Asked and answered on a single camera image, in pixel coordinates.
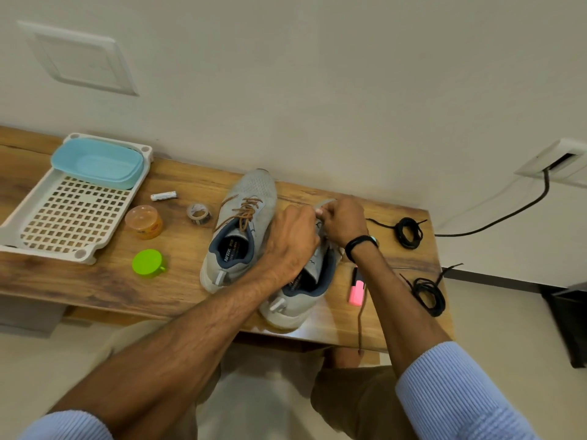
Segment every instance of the blue ribbed sleeve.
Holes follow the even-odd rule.
[[[114,440],[104,423],[83,411],[47,414],[29,426],[18,440]]]
[[[412,363],[397,396],[421,440],[534,440],[526,419],[454,341]]]

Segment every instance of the person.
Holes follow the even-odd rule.
[[[340,247],[368,234],[363,208],[352,197],[318,210],[290,205],[276,214],[265,253],[251,270],[167,324],[128,327],[134,334],[115,341],[101,364],[20,438],[195,438],[195,403],[214,387],[218,364],[247,318],[312,256],[316,216]],[[356,350],[334,350],[311,395],[330,426],[360,440],[537,439],[374,244],[358,244],[352,256],[371,292],[392,366],[357,368]]]

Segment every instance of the green plastic cap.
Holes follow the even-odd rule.
[[[141,276],[154,276],[165,272],[163,255],[153,249],[140,251],[133,259],[133,270]]]

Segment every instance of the wooden table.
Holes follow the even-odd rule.
[[[58,137],[0,126],[0,222],[50,168],[50,154],[61,141]],[[218,216],[218,207],[226,192],[240,176],[156,159],[133,205],[151,204],[158,209],[165,225],[160,236],[148,241],[138,240],[121,225],[110,243],[96,252],[98,261],[92,266],[0,252],[0,293],[154,318],[178,316],[208,296],[200,285],[198,274],[216,223],[213,219],[205,226],[193,225],[187,219],[186,207],[192,202],[203,202]],[[152,193],[172,190],[177,191],[179,199],[151,203],[149,196]],[[277,182],[277,192],[280,209],[289,204],[313,205],[340,196],[285,182]],[[436,279],[441,268],[428,212],[374,200],[360,201],[366,216],[380,222],[396,223],[405,216],[417,221],[428,219],[422,224],[424,239],[414,251],[401,247],[392,230],[371,222],[368,225],[370,233],[380,241],[381,251],[390,266],[411,281],[416,277]],[[143,279],[131,269],[134,255],[147,248],[161,251],[168,263],[168,271],[154,279]],[[257,313],[242,329],[356,347],[358,308],[346,301],[352,269],[353,264],[343,258],[325,299],[316,304],[299,329],[292,332],[276,330]],[[363,346],[385,351],[382,329],[371,300],[366,304],[362,321]],[[453,336],[449,309],[438,321]]]

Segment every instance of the shoelace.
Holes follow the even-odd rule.
[[[231,196],[227,199],[224,199],[223,203],[220,204],[220,208],[224,206],[229,200],[236,198],[238,195]],[[232,211],[236,211],[236,214],[233,214],[229,218],[225,219],[224,222],[218,224],[218,226],[214,229],[214,231],[221,228],[226,222],[230,221],[231,219],[238,218],[238,229],[242,232],[246,230],[246,227],[249,225],[249,222],[253,220],[253,215],[257,211],[256,209],[259,208],[259,202],[263,202],[259,198],[244,198],[241,202],[240,208],[233,208]]]

